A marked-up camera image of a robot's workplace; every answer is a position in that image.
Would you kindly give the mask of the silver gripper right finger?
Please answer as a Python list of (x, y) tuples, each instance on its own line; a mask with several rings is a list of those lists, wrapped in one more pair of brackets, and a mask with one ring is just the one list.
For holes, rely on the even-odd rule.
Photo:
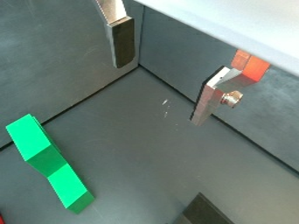
[(219, 105), (235, 108), (243, 98), (241, 88), (252, 85), (255, 81), (236, 68), (221, 66), (201, 84), (199, 100), (191, 114), (191, 122), (200, 126)]

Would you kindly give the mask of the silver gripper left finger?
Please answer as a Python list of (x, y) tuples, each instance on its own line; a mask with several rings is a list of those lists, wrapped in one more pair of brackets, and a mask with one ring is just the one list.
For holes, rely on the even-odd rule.
[(125, 66), (136, 56), (135, 20), (127, 15), (123, 0), (93, 0), (106, 25), (106, 39), (116, 68)]

